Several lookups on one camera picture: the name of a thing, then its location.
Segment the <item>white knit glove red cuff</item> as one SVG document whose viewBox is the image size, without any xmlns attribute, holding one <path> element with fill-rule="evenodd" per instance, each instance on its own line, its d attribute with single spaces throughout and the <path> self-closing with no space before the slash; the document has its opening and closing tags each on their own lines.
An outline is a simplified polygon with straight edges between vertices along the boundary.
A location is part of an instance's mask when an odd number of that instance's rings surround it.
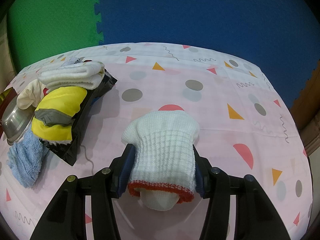
<svg viewBox="0 0 320 240">
<path fill-rule="evenodd" d="M 196 187 L 193 144 L 199 132 L 198 122 L 185 111 L 150 112 L 133 120 L 122 136 L 136 148 L 129 193 L 156 211 L 191 202 Z"/>
</svg>

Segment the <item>light blue terry towel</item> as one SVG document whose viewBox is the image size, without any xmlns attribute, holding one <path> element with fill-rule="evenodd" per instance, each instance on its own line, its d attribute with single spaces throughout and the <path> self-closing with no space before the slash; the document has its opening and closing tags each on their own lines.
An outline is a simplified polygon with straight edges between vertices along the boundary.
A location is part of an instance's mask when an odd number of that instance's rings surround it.
<svg viewBox="0 0 320 240">
<path fill-rule="evenodd" d="M 12 175 L 24 187 L 35 185 L 41 171 L 42 162 L 49 149 L 29 128 L 19 142 L 9 148 L 7 165 Z"/>
</svg>

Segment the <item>white towel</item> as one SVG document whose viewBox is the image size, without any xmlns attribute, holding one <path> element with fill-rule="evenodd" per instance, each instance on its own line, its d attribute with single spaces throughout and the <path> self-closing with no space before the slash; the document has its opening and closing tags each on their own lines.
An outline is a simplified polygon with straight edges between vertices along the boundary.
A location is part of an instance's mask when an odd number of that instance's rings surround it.
<svg viewBox="0 0 320 240">
<path fill-rule="evenodd" d="M 49 90 L 69 86 L 93 90 L 100 85 L 104 76 L 105 65 L 99 61 L 89 61 L 46 70 L 38 80 Z"/>
</svg>

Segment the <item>cream cloth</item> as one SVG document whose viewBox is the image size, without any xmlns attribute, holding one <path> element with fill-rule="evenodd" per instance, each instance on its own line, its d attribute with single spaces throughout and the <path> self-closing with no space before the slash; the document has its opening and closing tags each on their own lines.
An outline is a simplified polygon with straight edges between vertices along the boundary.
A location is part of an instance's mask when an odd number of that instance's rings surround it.
<svg viewBox="0 0 320 240">
<path fill-rule="evenodd" d="M 46 86 L 38 79 L 31 81 L 17 97 L 17 107 L 27 109 L 30 106 L 37 107 L 44 97 Z"/>
</svg>

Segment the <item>black foil snack bag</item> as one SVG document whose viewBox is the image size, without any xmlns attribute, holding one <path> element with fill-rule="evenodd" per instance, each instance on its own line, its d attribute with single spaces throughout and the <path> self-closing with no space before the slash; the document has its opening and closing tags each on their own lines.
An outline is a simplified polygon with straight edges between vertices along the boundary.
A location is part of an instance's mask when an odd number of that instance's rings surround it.
<svg viewBox="0 0 320 240">
<path fill-rule="evenodd" d="M 81 138 L 84 133 L 86 118 L 92 105 L 99 100 L 104 94 L 109 92 L 117 83 L 117 79 L 113 77 L 106 69 L 104 77 L 100 85 L 94 90 L 88 90 L 83 102 L 80 104 L 80 111 L 72 117 L 72 141 L 68 144 L 50 144 L 48 141 L 40 139 L 40 142 L 50 151 L 56 154 L 60 159 L 70 166 L 73 166 L 77 159 L 78 149 L 81 144 Z"/>
</svg>

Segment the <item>pink patterned tablecloth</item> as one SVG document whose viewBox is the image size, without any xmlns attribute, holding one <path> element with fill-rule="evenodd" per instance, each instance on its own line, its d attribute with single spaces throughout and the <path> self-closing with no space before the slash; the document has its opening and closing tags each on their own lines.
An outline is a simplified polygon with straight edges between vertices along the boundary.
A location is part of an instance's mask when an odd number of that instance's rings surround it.
<svg viewBox="0 0 320 240">
<path fill-rule="evenodd" d="M 10 85 L 21 92 L 43 71 L 76 60 L 100 61 L 117 79 L 91 108 L 76 163 L 49 153 L 35 186 L 26 189 L 7 165 L 9 145 L 1 137 L 1 214 L 19 239 L 31 237 L 68 175 L 90 176 L 121 155 L 121 136 L 132 120 L 178 109 L 200 125 L 199 154 L 227 174 L 255 176 L 290 238 L 302 238 L 312 204 L 308 158 L 289 110 L 258 66 L 191 46 L 124 43 L 48 57 L 24 68 Z"/>
</svg>

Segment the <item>yellow grey reflective pouch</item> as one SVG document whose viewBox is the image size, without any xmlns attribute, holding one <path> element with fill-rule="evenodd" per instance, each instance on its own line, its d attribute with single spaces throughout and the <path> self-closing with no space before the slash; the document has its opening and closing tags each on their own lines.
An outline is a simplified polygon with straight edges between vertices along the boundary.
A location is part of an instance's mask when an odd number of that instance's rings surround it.
<svg viewBox="0 0 320 240">
<path fill-rule="evenodd" d="M 60 87 L 49 92 L 38 104 L 31 124 L 33 134 L 49 144 L 69 144 L 73 117 L 87 96 L 82 87 Z"/>
</svg>

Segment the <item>steel bowl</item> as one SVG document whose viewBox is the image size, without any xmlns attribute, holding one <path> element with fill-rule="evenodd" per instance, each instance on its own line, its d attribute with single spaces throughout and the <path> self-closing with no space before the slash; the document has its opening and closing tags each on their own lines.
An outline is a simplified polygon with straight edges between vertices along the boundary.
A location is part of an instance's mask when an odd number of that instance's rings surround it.
<svg viewBox="0 0 320 240">
<path fill-rule="evenodd" d="M 18 142 L 31 124 L 35 107 L 29 106 L 27 109 L 20 109 L 17 106 L 17 96 L 6 107 L 1 125 L 7 137 L 7 143 L 12 146 Z"/>
</svg>

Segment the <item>brown foam mat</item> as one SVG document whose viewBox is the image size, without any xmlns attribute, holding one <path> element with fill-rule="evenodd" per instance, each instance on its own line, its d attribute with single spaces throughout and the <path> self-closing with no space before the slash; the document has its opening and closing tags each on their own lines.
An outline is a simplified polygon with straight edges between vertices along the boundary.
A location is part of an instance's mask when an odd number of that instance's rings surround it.
<svg viewBox="0 0 320 240">
<path fill-rule="evenodd" d="M 293 102 L 290 113 L 298 130 L 309 124 L 319 112 L 319 61 L 312 71 L 311 77 L 306 81 L 305 87 L 300 91 L 299 97 Z"/>
</svg>

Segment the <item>blue foam mat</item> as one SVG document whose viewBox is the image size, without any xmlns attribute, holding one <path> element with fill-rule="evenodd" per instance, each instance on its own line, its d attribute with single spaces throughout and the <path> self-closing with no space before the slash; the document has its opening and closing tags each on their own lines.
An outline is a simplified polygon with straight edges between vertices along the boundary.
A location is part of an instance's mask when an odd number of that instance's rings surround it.
<svg viewBox="0 0 320 240">
<path fill-rule="evenodd" d="M 99 0 L 104 43 L 162 42 L 256 64 L 288 107 L 319 60 L 319 22 L 304 0 Z"/>
</svg>

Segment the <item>green foam mat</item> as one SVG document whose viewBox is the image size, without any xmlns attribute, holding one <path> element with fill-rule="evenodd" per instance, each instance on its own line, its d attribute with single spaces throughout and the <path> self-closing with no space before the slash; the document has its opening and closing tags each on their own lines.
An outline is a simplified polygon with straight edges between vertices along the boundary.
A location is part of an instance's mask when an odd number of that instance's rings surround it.
<svg viewBox="0 0 320 240">
<path fill-rule="evenodd" d="M 17 72 L 32 63 L 104 40 L 97 30 L 99 0 L 16 0 L 7 13 L 8 40 Z"/>
</svg>

